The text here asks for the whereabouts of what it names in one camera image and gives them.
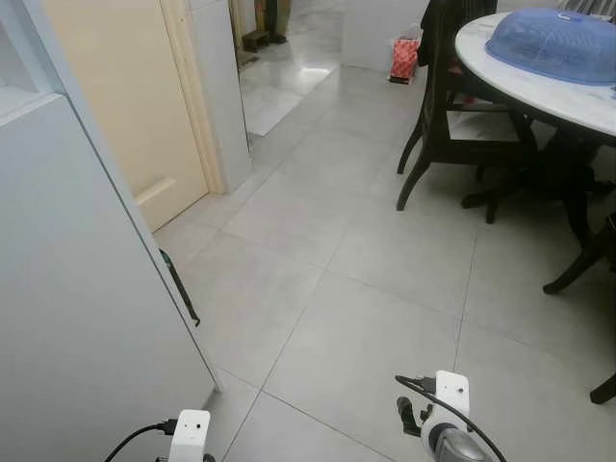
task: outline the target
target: dining chair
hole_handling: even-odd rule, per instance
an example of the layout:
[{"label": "dining chair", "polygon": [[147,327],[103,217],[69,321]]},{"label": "dining chair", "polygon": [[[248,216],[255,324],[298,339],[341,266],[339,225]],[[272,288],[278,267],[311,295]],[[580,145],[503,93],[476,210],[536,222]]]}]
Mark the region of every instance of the dining chair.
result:
[{"label": "dining chair", "polygon": [[[462,88],[457,73],[451,72],[451,56],[463,5],[456,0],[432,2],[433,52],[425,93],[417,124],[402,152],[398,173],[404,172],[409,155],[420,138],[423,145],[398,197],[399,211],[404,209],[413,188],[432,163],[515,167],[523,165],[528,156],[536,153],[534,136],[523,115],[500,104],[456,104],[448,99],[449,93]],[[477,128],[482,132],[480,140],[464,138],[473,132],[469,129]],[[487,222],[494,222],[499,199],[506,195],[508,188],[505,182],[491,192],[487,201]]]},{"label": "dining chair", "polygon": [[[616,271],[616,213],[605,219],[603,229],[588,242],[576,260],[555,281],[543,287],[543,292],[553,295],[566,289],[602,257],[607,258],[610,270]],[[616,398],[616,373],[590,394],[590,399],[596,404],[602,404],[612,398]]]}]

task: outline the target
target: round table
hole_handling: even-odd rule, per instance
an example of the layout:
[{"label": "round table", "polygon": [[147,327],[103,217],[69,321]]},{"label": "round table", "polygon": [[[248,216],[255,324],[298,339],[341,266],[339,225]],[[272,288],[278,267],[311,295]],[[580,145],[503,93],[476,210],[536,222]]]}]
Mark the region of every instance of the round table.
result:
[{"label": "round table", "polygon": [[455,38],[460,61],[479,79],[510,98],[507,104],[556,126],[576,128],[607,144],[616,143],[616,90],[572,84],[534,74],[491,57],[485,50],[508,13],[466,24]]}]

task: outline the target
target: dark wooden chair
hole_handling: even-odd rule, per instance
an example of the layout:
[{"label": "dark wooden chair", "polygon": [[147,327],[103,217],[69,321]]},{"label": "dark wooden chair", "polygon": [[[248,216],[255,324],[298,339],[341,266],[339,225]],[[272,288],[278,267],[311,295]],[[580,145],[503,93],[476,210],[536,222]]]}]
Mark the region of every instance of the dark wooden chair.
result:
[{"label": "dark wooden chair", "polygon": [[[453,93],[490,97],[485,86],[463,72],[452,71],[452,48],[463,15],[463,4],[455,0],[432,0],[433,35],[431,62],[428,65],[427,83],[422,108],[416,126],[404,147],[398,173],[402,174],[409,155],[420,138],[422,151],[411,170],[398,198],[398,210],[403,210],[413,188],[432,163],[478,166],[477,176],[485,167],[514,167],[522,165],[528,156],[536,153],[536,142],[525,117],[500,104],[455,104]],[[494,119],[505,116],[510,121],[515,141],[458,140],[451,136],[448,112],[487,113]],[[489,198],[486,220],[494,222],[499,199],[508,191],[505,183],[496,188]]]},{"label": "dark wooden chair", "polygon": [[[605,226],[603,229],[588,242],[576,260],[560,275],[560,277],[558,277],[558,279],[544,286],[543,292],[551,295],[566,289],[603,257],[607,258],[610,270],[615,271],[616,213],[611,214],[605,219]],[[612,398],[616,398],[616,373],[590,394],[590,399],[597,404],[602,404]]]}]

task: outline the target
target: chair backrest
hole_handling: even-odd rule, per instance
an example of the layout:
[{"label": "chair backrest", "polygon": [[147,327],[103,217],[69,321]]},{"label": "chair backrest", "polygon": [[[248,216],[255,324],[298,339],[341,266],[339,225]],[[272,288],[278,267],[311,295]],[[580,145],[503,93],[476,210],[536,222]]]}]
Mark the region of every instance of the chair backrest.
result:
[{"label": "chair backrest", "polygon": [[423,96],[423,143],[440,143],[449,140],[447,123],[448,71],[455,56],[453,44],[464,13],[459,0],[432,0],[433,27],[431,41],[433,53],[427,71]]}]

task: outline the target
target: red bag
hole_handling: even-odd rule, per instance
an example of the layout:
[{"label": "red bag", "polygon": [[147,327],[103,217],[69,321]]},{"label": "red bag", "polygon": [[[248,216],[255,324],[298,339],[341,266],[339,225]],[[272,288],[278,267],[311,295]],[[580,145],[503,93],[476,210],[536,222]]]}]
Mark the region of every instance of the red bag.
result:
[{"label": "red bag", "polygon": [[394,42],[394,62],[390,72],[390,82],[408,84],[410,78],[415,75],[419,45],[418,40],[408,38],[398,38]]}]

